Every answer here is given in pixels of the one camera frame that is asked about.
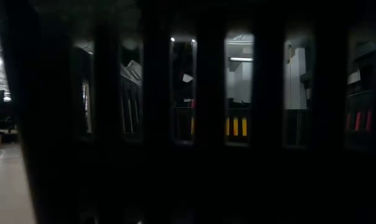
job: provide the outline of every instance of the gray floor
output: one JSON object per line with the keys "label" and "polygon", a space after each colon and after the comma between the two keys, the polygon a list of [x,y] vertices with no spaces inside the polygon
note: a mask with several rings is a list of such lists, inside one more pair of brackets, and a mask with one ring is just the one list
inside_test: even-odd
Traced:
{"label": "gray floor", "polygon": [[11,223],[35,223],[18,144],[0,147],[0,224]]}

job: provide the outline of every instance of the yellow stripe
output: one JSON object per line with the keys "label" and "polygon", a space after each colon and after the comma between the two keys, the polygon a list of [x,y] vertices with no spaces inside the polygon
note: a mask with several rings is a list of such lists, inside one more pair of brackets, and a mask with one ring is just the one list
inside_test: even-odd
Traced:
{"label": "yellow stripe", "polygon": [[228,136],[229,135],[229,118],[227,118],[226,119],[226,125],[225,125],[225,127],[226,127],[226,135]]}
{"label": "yellow stripe", "polygon": [[242,123],[243,123],[243,136],[247,136],[247,119],[246,118],[243,118],[242,119]]}
{"label": "yellow stripe", "polygon": [[195,133],[195,119],[192,118],[191,127],[190,127],[190,134]]}
{"label": "yellow stripe", "polygon": [[239,127],[237,125],[238,122],[239,122],[239,120],[237,119],[237,117],[234,117],[233,118],[233,135],[234,136],[239,135]]}

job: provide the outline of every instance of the red stripe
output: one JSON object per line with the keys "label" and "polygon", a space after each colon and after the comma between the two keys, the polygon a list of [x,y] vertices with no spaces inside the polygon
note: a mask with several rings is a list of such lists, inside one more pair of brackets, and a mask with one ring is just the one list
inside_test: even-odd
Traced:
{"label": "red stripe", "polygon": [[349,129],[349,122],[351,121],[351,114],[347,115],[347,130]]}
{"label": "red stripe", "polygon": [[367,112],[367,122],[366,122],[366,130],[370,131],[370,126],[372,124],[372,112]]}
{"label": "red stripe", "polygon": [[356,114],[355,131],[359,130],[359,123],[360,123],[360,111],[358,111]]}

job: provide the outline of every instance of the fluorescent light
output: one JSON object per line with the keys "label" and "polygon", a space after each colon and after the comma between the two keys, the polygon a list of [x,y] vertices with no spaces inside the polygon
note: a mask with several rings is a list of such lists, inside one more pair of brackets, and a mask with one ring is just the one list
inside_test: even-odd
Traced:
{"label": "fluorescent light", "polygon": [[253,45],[253,43],[251,42],[247,42],[247,43],[231,43],[231,42],[228,42],[227,44],[231,44],[231,45]]}
{"label": "fluorescent light", "polygon": [[239,58],[239,57],[230,57],[230,62],[253,62],[253,58]]}

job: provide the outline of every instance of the metal grille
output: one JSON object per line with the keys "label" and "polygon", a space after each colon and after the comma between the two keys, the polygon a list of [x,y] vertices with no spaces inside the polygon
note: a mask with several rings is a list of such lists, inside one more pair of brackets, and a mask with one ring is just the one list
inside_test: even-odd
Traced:
{"label": "metal grille", "polygon": [[[376,222],[376,97],[370,149],[344,146],[348,30],[376,21],[376,2],[196,2],[197,9],[189,8],[198,43],[193,145],[171,137],[170,18],[182,9],[167,3],[142,2],[144,126],[137,143],[121,138],[120,43],[112,22],[97,19],[90,87],[94,138],[83,139],[73,91],[81,87],[69,76],[70,30],[60,18],[39,18],[25,1],[0,1],[4,59],[38,223],[78,223],[87,210],[100,223]],[[282,147],[289,15],[314,24],[307,150]],[[249,127],[256,129],[249,147],[224,141],[224,38],[234,19],[251,21],[255,35]],[[43,91],[45,98],[36,94]],[[48,118],[51,128],[43,132]]]}

